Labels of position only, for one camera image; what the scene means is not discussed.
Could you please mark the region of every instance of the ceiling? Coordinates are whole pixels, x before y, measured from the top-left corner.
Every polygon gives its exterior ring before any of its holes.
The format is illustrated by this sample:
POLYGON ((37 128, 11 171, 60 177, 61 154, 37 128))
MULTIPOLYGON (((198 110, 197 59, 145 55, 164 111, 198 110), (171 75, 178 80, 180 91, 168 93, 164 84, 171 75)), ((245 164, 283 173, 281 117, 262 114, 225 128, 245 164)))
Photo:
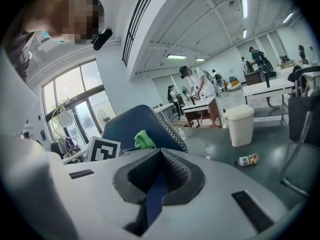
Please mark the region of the ceiling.
MULTIPOLYGON (((113 30, 113 35, 109 40, 112 41, 119 39, 122 29, 116 29, 116 26, 119 26, 117 21, 119 20, 119 10, 122 0, 100 1, 104 8, 104 26, 110 27, 113 30)), ((79 48, 80 47, 78 45, 74 45, 73 42, 57 43, 50 39, 46 40, 43 37, 42 32, 37 32, 30 46, 32 58, 28 69, 28 79, 31 80, 36 74, 39 74, 44 65, 47 65, 57 58, 62 58, 66 54, 79 50, 79 48)))
POLYGON ((291 0, 248 0, 243 18, 241 0, 178 0, 155 31, 136 74, 195 66, 246 39, 279 27, 296 10, 291 0), (167 59, 168 54, 185 59, 167 59))

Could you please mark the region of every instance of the blue chair backrest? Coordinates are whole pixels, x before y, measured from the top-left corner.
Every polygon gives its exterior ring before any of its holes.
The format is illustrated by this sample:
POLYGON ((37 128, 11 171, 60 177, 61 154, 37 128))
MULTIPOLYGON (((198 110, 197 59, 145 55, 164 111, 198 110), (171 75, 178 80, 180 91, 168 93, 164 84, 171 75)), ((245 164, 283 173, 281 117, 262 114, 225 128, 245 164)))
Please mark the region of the blue chair backrest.
POLYGON ((138 105, 109 120, 102 138, 121 142, 121 149, 135 147, 135 136, 145 130, 157 148, 188 152, 181 137, 147 105, 138 105))

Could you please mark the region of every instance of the black slot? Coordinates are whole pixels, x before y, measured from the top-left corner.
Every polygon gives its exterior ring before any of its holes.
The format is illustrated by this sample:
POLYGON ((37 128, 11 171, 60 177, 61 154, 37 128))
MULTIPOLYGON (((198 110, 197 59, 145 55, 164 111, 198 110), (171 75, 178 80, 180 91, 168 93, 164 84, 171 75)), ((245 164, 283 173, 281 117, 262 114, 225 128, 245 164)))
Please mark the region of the black slot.
POLYGON ((265 231, 274 224, 245 191, 232 193, 231 195, 258 233, 265 231))
POLYGON ((71 179, 73 179, 73 180, 80 178, 80 177, 88 176, 90 174, 94 174, 94 172, 92 170, 82 170, 82 171, 69 173, 71 179))

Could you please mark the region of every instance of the trash can lid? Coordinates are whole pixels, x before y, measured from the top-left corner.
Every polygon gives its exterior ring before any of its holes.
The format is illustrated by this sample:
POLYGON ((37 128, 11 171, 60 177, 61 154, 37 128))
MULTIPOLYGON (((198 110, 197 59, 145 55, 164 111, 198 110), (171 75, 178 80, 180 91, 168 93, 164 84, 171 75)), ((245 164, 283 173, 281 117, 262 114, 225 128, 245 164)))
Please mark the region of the trash can lid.
POLYGON ((253 115, 255 110, 248 105, 235 106, 227 110, 227 119, 229 121, 240 120, 253 115))

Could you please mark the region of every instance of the white stitching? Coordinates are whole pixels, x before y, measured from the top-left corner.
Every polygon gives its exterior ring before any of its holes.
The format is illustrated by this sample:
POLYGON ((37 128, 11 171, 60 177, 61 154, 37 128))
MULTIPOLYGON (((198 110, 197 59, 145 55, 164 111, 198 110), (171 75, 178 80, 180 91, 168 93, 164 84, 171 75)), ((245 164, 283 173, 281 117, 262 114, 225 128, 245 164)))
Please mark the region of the white stitching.
POLYGON ((188 152, 188 148, 183 144, 183 142, 171 131, 171 129, 166 125, 166 123, 162 120, 162 118, 154 112, 154 110, 148 106, 148 108, 153 112, 155 117, 160 121, 162 126, 166 129, 166 131, 170 134, 172 139, 183 149, 184 152, 188 152))

